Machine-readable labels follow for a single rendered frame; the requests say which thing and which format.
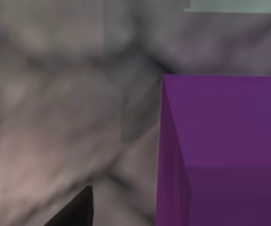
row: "purple block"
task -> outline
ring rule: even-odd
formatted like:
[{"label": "purple block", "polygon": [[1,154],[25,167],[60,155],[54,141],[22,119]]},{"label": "purple block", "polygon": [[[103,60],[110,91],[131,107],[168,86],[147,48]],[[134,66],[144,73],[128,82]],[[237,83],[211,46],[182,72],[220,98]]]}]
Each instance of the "purple block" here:
[{"label": "purple block", "polygon": [[271,77],[166,75],[156,226],[271,226]]}]

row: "black pointed object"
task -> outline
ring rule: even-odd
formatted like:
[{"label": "black pointed object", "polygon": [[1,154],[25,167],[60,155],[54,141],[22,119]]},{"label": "black pointed object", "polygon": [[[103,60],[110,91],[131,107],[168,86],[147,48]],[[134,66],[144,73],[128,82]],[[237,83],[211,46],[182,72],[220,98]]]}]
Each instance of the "black pointed object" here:
[{"label": "black pointed object", "polygon": [[93,191],[85,187],[58,214],[44,226],[92,226]]}]

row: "gray background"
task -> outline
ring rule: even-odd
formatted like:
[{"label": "gray background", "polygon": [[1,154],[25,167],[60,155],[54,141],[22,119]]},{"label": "gray background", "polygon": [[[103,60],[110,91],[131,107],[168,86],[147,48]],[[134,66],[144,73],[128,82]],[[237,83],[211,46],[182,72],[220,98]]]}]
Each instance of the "gray background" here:
[{"label": "gray background", "polygon": [[151,226],[165,73],[271,76],[271,15],[181,0],[0,0],[0,226],[87,184],[95,226]]}]

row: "purple cube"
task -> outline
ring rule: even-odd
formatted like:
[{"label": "purple cube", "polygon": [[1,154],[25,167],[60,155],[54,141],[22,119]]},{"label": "purple cube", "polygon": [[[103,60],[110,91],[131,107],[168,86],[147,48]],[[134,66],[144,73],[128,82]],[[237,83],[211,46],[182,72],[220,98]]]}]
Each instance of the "purple cube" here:
[{"label": "purple cube", "polygon": [[156,226],[271,226],[271,77],[166,75]]}]

